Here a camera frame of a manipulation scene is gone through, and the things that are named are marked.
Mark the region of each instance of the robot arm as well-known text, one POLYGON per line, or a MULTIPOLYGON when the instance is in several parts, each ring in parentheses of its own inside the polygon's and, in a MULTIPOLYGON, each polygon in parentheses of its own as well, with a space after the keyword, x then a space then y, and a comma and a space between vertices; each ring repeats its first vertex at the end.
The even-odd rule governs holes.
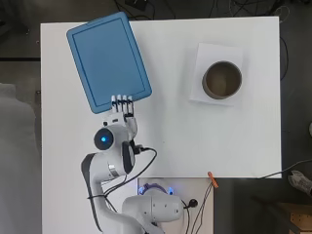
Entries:
POLYGON ((159 191, 128 198, 124 203, 122 214, 115 213, 107 207, 106 195, 102 191, 101 184, 132 171, 136 162, 135 154, 140 152, 140 147, 134 143, 136 134, 137 122, 131 97, 112 97, 112 114, 107 117, 104 127, 95 135, 95 145, 101 151, 87 155, 81 165, 92 212, 100 232, 163 234, 161 228, 152 222, 178 219, 182 214, 180 200, 176 196, 159 194, 159 191), (160 212, 162 211, 160 207, 165 208, 165 205, 167 208, 165 212, 160 212), (160 218, 164 217, 164 214, 174 215, 171 218, 160 218))

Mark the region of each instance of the black cable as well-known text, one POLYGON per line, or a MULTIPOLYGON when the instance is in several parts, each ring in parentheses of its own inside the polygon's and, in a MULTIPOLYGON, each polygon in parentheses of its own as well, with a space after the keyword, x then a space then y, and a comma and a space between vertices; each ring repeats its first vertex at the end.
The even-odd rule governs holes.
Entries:
POLYGON ((144 16, 144 15, 138 15, 135 17, 128 17, 128 19, 135 19, 135 20, 137 20, 137 18, 146 18, 148 20, 152 20, 150 17, 144 16))
POLYGON ((148 1, 147 4, 149 4, 152 7, 152 9, 153 9, 153 17, 152 18, 155 20, 155 13, 156 13, 155 6, 150 1, 148 1))
POLYGON ((203 204, 202 204, 202 206, 200 207, 200 209, 199 209, 199 211, 198 211, 198 213, 197 213, 197 215, 196 215, 196 218, 195 218, 194 223, 193 223, 193 226, 192 226, 191 234, 192 234, 193 231, 194 231, 195 224, 196 224, 196 222, 197 222, 197 219, 198 219, 198 217, 199 217, 199 214, 201 213, 201 210, 203 209, 203 206, 205 206, 205 203, 204 203, 204 202, 206 202, 206 199, 205 199, 206 196, 209 195, 209 194, 208 194, 208 191, 209 191, 209 189, 210 189, 212 186, 213 186, 213 184, 210 183, 210 184, 208 185, 207 189, 206 189, 205 196, 204 196, 204 200, 203 200, 203 204))
POLYGON ((147 18, 149 20, 151 20, 150 17, 147 17, 147 16, 135 16, 134 14, 132 14, 126 7, 124 7, 123 5, 121 5, 120 3, 117 2, 117 0, 113 0, 115 5, 116 5, 116 8, 118 9, 119 12, 122 12, 121 11, 121 8, 124 9, 125 12, 127 12, 130 16, 128 17, 128 19, 135 19, 137 20, 137 18, 147 18))
POLYGON ((152 158, 152 160, 146 165, 146 167, 140 172, 138 173, 137 175, 135 175, 134 177, 132 177, 131 179, 125 181, 125 182, 121 182, 115 186, 113 186, 112 188, 110 189, 107 189, 105 192, 104 192, 104 195, 105 197, 107 197, 110 193, 112 193, 113 191, 115 191, 116 189, 120 188, 121 186, 124 186, 125 184, 133 181, 134 179, 138 178, 139 176, 141 176, 148 168, 149 166, 155 161, 156 157, 157 157, 157 151, 153 148, 142 148, 141 151, 153 151, 155 153, 154 157, 152 158))
POLYGON ((208 18, 210 18, 210 17, 212 16, 212 13, 213 13, 214 7, 215 7, 215 0, 213 1, 213 5, 212 5, 212 8, 211 8, 211 12, 209 13, 208 18))
POLYGON ((242 4, 242 6, 240 7, 240 9, 233 15, 233 17, 235 17, 244 7, 245 5, 248 3, 249 0, 246 0, 245 3, 242 4))
POLYGON ((0 61, 40 61, 40 58, 26 58, 26 57, 21 57, 21 58, 0 58, 0 61))
POLYGON ((188 207, 187 207, 186 203, 184 203, 183 200, 181 200, 181 201, 184 204, 184 207, 185 207, 185 209, 187 211, 187 226, 186 226, 186 231, 185 231, 185 234, 187 234, 188 228, 189 228, 189 222, 190 222, 190 215, 189 215, 189 210, 188 210, 188 207))
POLYGON ((201 214, 201 224, 198 226, 197 231, 195 232, 195 234, 197 234, 199 232, 199 230, 201 229, 202 225, 203 225, 203 217, 204 217, 204 211, 205 211, 205 206, 206 206, 206 201, 207 198, 209 196, 209 194, 211 193, 211 190, 213 188, 213 185, 210 187, 208 194, 205 197, 205 200, 203 202, 203 209, 202 209, 202 214, 201 214))
MULTIPOLYGON (((125 175, 124 180, 123 180, 122 182, 118 183, 117 185, 124 183, 124 182, 127 180, 127 176, 128 176, 128 175, 125 175)), ((96 197, 104 197, 104 198, 106 199, 107 196, 105 196, 104 194, 92 196, 92 197, 89 197, 88 199, 93 199, 93 198, 96 198, 96 197)))
POLYGON ((246 9, 245 7, 243 7, 243 10, 245 12, 247 12, 248 14, 250 14, 252 17, 254 17, 254 13, 252 13, 251 11, 249 11, 248 9, 246 9))
POLYGON ((265 16, 273 16, 276 10, 282 7, 285 4, 285 0, 275 0, 273 6, 269 11, 267 11, 264 15, 265 16))
POLYGON ((170 6, 169 2, 167 0, 163 0, 166 6, 168 7, 169 11, 173 14, 174 19, 176 19, 176 13, 174 12, 173 8, 170 6))
POLYGON ((219 16, 220 11, 219 11, 219 9, 218 9, 218 1, 219 1, 219 0, 216 0, 215 7, 216 7, 217 15, 219 16))
POLYGON ((274 175, 278 175, 278 174, 282 174, 282 173, 286 173, 287 171, 291 170, 292 168, 294 168, 295 166, 297 165, 300 165, 300 164, 305 164, 305 163, 311 163, 312 162, 312 159, 308 159, 308 160, 303 160, 303 161, 299 161, 299 162, 296 162, 295 164, 291 165, 290 167, 278 172, 278 173, 274 173, 274 174, 270 174, 270 175, 265 175, 263 177, 259 177, 258 179, 262 179, 262 178, 267 178, 267 177, 271 177, 271 176, 274 176, 274 175))
POLYGON ((255 2, 248 2, 248 3, 240 3, 238 1, 233 1, 233 2, 235 2, 235 4, 238 5, 238 6, 242 6, 242 5, 248 6, 248 5, 258 4, 258 3, 261 3, 261 2, 267 2, 267 1, 266 0, 263 0, 263 1, 257 0, 255 2))
POLYGON ((105 197, 105 200, 106 200, 106 203, 108 203, 109 207, 110 207, 111 209, 113 209, 113 211, 114 211, 115 213, 117 213, 117 210, 115 209, 115 207, 113 206, 113 204, 109 201, 109 199, 108 199, 107 197, 105 197))
POLYGON ((281 38, 282 42, 284 43, 285 51, 286 51, 286 67, 285 67, 284 74, 283 74, 283 76, 282 76, 282 78, 281 78, 281 81, 282 81, 282 80, 285 78, 285 76, 286 76, 286 74, 287 74, 287 72, 288 72, 288 70, 289 70, 290 59, 289 59, 289 50, 288 50, 288 48, 287 48, 286 41, 285 41, 282 37, 280 37, 280 38, 281 38))
POLYGON ((254 15, 256 16, 257 14, 257 6, 258 6, 259 0, 256 0, 255 2, 255 10, 254 10, 254 15))

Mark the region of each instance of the gray floor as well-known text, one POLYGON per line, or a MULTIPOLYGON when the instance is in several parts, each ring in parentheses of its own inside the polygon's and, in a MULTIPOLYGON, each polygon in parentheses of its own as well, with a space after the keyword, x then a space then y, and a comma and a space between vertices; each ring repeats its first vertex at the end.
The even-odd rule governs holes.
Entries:
MULTIPOLYGON (((173 16, 162 0, 151 0, 156 8, 156 19, 173 16)), ((170 0, 178 19, 207 18, 213 1, 170 0)), ((264 13, 270 2, 261 2, 259 13, 264 13)), ((117 11, 112 0, 28 0, 19 1, 21 17, 29 26, 26 34, 9 33, 0 38, 0 57, 40 57, 40 22, 87 21, 117 11)), ((281 36, 287 41, 290 67, 281 82, 282 154, 283 168, 296 161, 311 158, 312 137, 308 126, 312 121, 312 5, 287 3, 291 10, 281 23, 281 36)), ((134 15, 142 12, 129 8, 134 15)), ((228 0, 219 0, 213 18, 230 17, 228 0)), ((145 15, 151 16, 150 6, 145 15)), ((238 16, 248 16, 241 11, 238 16)), ((285 49, 281 47, 281 60, 285 49)), ((40 62, 0 62, 0 82, 17 85, 18 98, 30 103, 37 115, 37 135, 40 145, 40 62)), ((312 178, 312 165, 299 167, 312 178)), ((214 197, 214 233, 289 233, 276 225, 270 216, 263 216, 263 209, 252 199, 261 196, 273 201, 312 204, 312 199, 292 189, 285 179, 219 179, 219 189, 214 197)))

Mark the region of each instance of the white tabletop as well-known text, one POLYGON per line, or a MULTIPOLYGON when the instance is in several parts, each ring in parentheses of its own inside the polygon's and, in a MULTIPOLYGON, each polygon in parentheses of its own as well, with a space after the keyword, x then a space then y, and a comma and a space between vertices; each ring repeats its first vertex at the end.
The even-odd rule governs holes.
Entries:
MULTIPOLYGON (((44 233, 98 233, 80 172, 97 152, 93 114, 66 40, 81 23, 41 25, 44 233)), ((151 83, 135 103, 136 143, 159 156, 143 176, 262 176, 281 169, 278 18, 131 22, 151 83), (188 100, 200 42, 240 47, 246 96, 235 107, 188 100)), ((152 155, 137 157, 140 170, 152 155)), ((127 195, 136 192, 136 185, 127 195)))

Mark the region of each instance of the blue tray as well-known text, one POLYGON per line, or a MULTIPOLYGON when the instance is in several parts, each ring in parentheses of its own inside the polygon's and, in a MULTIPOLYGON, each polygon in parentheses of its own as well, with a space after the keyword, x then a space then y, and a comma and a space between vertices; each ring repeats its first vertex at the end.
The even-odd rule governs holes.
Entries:
POLYGON ((124 13, 72 28, 67 39, 94 113, 110 109, 112 95, 133 96, 134 100, 151 95, 137 42, 124 13))

